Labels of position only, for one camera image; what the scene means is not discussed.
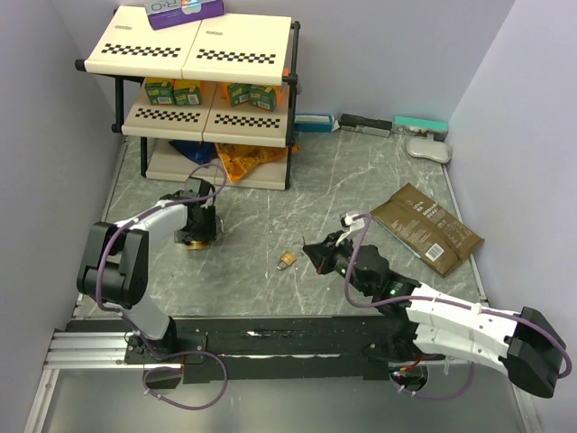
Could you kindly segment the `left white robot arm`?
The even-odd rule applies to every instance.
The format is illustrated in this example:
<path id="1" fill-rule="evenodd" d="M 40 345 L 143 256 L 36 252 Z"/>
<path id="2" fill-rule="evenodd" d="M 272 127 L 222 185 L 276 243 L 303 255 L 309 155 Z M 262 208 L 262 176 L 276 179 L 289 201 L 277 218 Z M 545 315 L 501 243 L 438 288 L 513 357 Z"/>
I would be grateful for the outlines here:
<path id="1" fill-rule="evenodd" d="M 135 341 L 160 363 L 179 350 L 177 327 L 147 293 L 150 247 L 172 235 L 191 249 L 209 247 L 222 228 L 216 214 L 217 188 L 190 177 L 185 187 L 162 196 L 153 208 L 132 218 L 99 221 L 89 230 L 78 270 L 78 291 L 99 308 L 125 318 Z"/>

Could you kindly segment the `small brass padlock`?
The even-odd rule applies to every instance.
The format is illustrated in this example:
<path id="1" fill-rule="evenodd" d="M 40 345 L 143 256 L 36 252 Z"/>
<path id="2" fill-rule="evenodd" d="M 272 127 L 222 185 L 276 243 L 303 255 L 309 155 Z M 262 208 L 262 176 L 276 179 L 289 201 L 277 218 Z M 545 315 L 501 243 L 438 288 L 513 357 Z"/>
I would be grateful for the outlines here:
<path id="1" fill-rule="evenodd" d="M 285 271 L 290 266 L 292 266 L 296 260 L 297 260 L 296 255 L 294 255 L 289 251 L 286 251 L 280 256 L 279 261 L 277 262 L 277 269 L 279 271 Z"/>

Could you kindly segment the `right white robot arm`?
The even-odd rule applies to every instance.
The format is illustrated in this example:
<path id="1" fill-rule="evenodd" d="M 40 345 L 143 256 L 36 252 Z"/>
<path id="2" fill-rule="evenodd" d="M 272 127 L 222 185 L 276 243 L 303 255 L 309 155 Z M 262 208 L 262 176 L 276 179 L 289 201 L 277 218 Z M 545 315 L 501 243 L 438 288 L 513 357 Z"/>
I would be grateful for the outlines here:
<path id="1" fill-rule="evenodd" d="M 399 322 L 393 345 L 404 359 L 440 355 L 466 360 L 545 399 L 572 371 L 565 342 L 537 309 L 493 309 L 449 296 L 392 271 L 376 246 L 354 244 L 342 231 L 304 244 L 302 251 L 317 273 L 338 273 L 347 289 L 370 299 L 368 308 Z"/>

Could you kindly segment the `large brass padlock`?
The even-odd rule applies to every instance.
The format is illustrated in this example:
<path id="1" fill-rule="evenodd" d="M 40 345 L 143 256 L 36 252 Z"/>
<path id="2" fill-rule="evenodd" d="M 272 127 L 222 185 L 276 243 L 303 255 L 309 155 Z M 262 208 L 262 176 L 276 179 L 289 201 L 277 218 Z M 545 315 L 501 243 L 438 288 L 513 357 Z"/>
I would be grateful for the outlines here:
<path id="1" fill-rule="evenodd" d="M 187 245 L 188 251 L 199 251 L 199 250 L 207 250 L 210 249 L 212 244 L 216 242 L 224 233 L 224 222 L 220 216 L 215 217 L 215 226 L 216 226 L 216 236 L 215 240 L 213 241 L 192 241 L 190 244 Z"/>

